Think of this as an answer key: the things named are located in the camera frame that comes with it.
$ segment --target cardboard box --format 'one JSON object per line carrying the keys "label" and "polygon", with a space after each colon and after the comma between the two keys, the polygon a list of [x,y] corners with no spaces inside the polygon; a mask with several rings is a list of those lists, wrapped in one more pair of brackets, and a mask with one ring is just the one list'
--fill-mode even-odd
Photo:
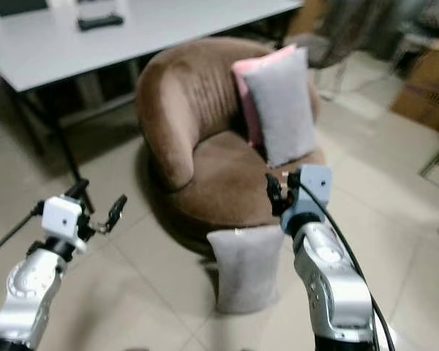
{"label": "cardboard box", "polygon": [[305,0],[304,7],[290,22],[287,36],[314,32],[320,27],[328,9],[329,0]]}
{"label": "cardboard box", "polygon": [[416,62],[391,110],[439,131],[439,40]]}

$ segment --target armchair seat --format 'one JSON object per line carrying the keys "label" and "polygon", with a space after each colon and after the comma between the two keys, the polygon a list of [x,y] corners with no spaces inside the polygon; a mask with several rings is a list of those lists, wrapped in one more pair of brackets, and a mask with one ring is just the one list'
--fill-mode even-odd
{"label": "armchair seat", "polygon": [[193,159],[193,179],[170,195],[173,205],[182,216],[212,227],[236,228],[277,222],[267,200],[266,172],[280,177],[282,171],[295,171],[303,163],[323,163],[323,154],[319,150],[270,170],[241,135],[227,130],[200,143]]}

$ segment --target white table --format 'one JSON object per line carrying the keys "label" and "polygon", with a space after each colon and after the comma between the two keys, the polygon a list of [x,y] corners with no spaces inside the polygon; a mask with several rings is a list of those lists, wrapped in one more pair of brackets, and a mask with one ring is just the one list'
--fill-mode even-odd
{"label": "white table", "polygon": [[[304,0],[118,0],[122,26],[80,32],[78,8],[0,18],[0,76],[16,94],[294,10]],[[36,114],[45,115],[27,99]],[[49,116],[76,179],[59,123]]]}

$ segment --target brown armchair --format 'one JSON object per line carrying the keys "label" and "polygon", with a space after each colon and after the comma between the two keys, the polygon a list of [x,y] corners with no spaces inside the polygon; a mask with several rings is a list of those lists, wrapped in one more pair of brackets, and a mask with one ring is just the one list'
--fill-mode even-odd
{"label": "brown armchair", "polygon": [[[211,230],[276,223],[266,196],[264,158],[247,145],[233,62],[271,50],[243,39],[208,38],[155,56],[138,82],[138,117],[149,147],[149,188],[188,239]],[[309,83],[312,109],[319,97]],[[323,163],[321,150],[302,163]]]}

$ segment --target black cord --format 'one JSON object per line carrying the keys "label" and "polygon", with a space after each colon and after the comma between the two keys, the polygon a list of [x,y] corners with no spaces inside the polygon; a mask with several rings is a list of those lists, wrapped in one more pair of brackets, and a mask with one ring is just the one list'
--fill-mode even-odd
{"label": "black cord", "polygon": [[[335,229],[335,232],[337,232],[337,235],[338,235],[339,239],[341,240],[341,242],[343,243],[343,246],[346,248],[346,251],[350,255],[350,259],[353,261],[353,265],[354,265],[354,268],[356,270],[356,273],[359,274],[359,276],[364,281],[366,281],[366,278],[364,278],[364,274],[363,274],[363,272],[361,270],[361,266],[359,265],[359,262],[356,259],[356,256],[355,256],[355,254],[353,253],[353,250],[350,247],[350,244],[346,241],[346,238],[344,237],[342,231],[338,228],[338,225],[334,221],[334,219],[331,216],[331,214],[322,205],[322,203],[320,203],[319,199],[317,199],[317,197],[314,195],[314,193],[311,192],[310,189],[306,185],[304,185],[303,183],[300,183],[299,186],[312,198],[312,200],[315,202],[315,204],[319,207],[319,209],[325,214],[327,219],[330,221],[331,226]],[[389,346],[389,351],[395,351],[395,346],[394,346],[394,342],[392,341],[392,337],[390,335],[389,326],[387,325],[386,319],[382,315],[382,311],[380,310],[378,303],[374,299],[374,296],[372,296],[372,293],[371,293],[371,302],[372,302],[372,307],[374,308],[374,311],[375,311],[376,315],[379,317],[380,324],[382,325],[382,328],[383,328],[383,332],[386,335],[386,340],[387,340],[387,345]],[[374,336],[373,337],[374,337],[374,339],[376,339],[375,345],[377,345],[376,347],[378,347],[379,343],[378,343],[378,340],[377,340],[377,330],[376,330],[377,325],[375,324],[374,311],[372,312],[372,327],[373,327],[373,330],[374,330]]]}
{"label": "black cord", "polygon": [[15,225],[9,232],[6,234],[2,239],[0,239],[0,248],[9,240],[11,237],[16,234],[19,229],[24,227],[24,225],[34,216],[37,216],[38,214],[42,214],[42,210],[44,208],[44,202],[39,201],[38,204],[32,209],[31,212],[29,212],[26,217],[24,217],[21,222],[19,222],[17,225]]}

